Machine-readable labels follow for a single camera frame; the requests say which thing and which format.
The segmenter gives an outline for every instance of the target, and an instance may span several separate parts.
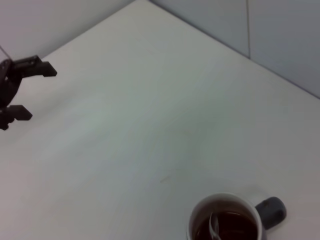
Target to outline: mug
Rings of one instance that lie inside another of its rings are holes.
[[[250,219],[257,227],[257,240],[267,240],[266,230],[281,223],[287,215],[284,203],[277,197],[270,197],[255,207],[234,193],[217,193],[201,200],[194,207],[186,227],[187,240],[194,240],[204,220],[211,213],[219,212],[235,212]]]

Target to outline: mug rim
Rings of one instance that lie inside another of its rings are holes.
[[[261,222],[261,218],[260,215],[257,211],[257,209],[255,208],[255,206],[249,202],[248,200],[246,200],[245,198],[239,196],[238,194],[232,193],[232,192],[218,192],[212,195],[209,195],[203,199],[201,199],[192,209],[189,217],[188,217],[188,222],[186,225],[186,237],[187,240],[193,240],[192,239],[192,227],[191,227],[191,218],[194,215],[194,211],[197,207],[199,207],[199,205],[203,204],[206,201],[209,201],[210,199],[214,199],[214,198],[218,198],[218,197],[225,197],[225,196],[230,196],[233,198],[236,198],[238,200],[240,200],[241,204],[243,204],[246,208],[248,208],[250,210],[250,212],[254,215],[254,219],[256,221],[256,226],[257,226],[257,232],[258,232],[258,236],[257,236],[257,240],[261,240],[262,239],[262,234],[263,234],[263,226],[262,226],[262,222]]]

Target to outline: dark liquid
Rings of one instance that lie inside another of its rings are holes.
[[[247,217],[233,212],[221,212],[217,218],[221,240],[257,240],[257,226]],[[197,229],[194,240],[212,240],[209,218]]]

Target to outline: mug handle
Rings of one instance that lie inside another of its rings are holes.
[[[287,216],[287,210],[284,203],[277,197],[270,197],[257,206],[263,227],[268,230],[281,223]]]

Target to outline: white wall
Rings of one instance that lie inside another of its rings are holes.
[[[251,59],[320,97],[320,1],[249,0]]]
[[[214,39],[249,56],[246,0],[151,0]]]
[[[1,0],[0,45],[13,59],[42,58],[132,1]]]

